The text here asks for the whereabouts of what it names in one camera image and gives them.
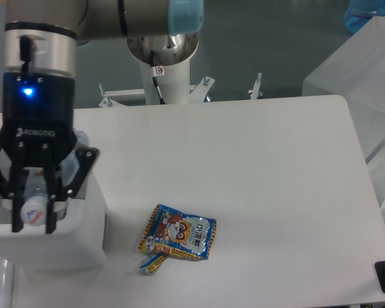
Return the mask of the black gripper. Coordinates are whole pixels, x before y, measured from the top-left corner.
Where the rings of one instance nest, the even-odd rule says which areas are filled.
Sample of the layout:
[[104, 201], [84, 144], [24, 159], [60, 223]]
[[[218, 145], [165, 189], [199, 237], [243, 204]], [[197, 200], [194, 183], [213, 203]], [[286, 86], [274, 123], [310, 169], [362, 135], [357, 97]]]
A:
[[74, 150], [78, 168], [73, 179], [64, 185], [56, 165], [73, 150], [75, 80], [48, 74], [3, 74], [3, 125], [0, 151], [11, 160], [9, 179], [0, 170], [0, 196], [10, 200], [12, 232], [24, 227], [21, 207], [24, 204], [24, 167], [40, 167], [43, 145], [43, 171], [47, 189], [46, 233], [56, 230], [55, 203], [75, 198], [99, 157], [97, 148], [78, 144]]

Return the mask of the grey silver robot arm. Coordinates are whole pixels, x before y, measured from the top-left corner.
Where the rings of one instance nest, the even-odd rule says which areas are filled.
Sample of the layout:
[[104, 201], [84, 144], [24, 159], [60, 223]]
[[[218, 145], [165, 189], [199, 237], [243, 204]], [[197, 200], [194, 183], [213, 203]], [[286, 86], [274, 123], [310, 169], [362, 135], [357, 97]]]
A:
[[51, 234], [58, 206], [77, 196], [99, 157], [73, 130], [78, 44], [196, 33], [204, 3], [7, 1], [5, 17], [0, 197], [10, 208], [12, 231], [21, 231], [28, 169], [41, 168], [44, 224]]

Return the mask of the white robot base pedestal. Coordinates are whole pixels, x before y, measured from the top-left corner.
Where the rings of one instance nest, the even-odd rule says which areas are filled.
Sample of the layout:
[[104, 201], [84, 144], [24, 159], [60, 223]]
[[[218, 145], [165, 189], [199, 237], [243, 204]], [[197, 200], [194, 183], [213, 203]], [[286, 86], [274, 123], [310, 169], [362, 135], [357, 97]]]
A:
[[147, 105], [185, 104], [190, 95], [190, 60], [175, 65], [151, 67], [139, 61]]

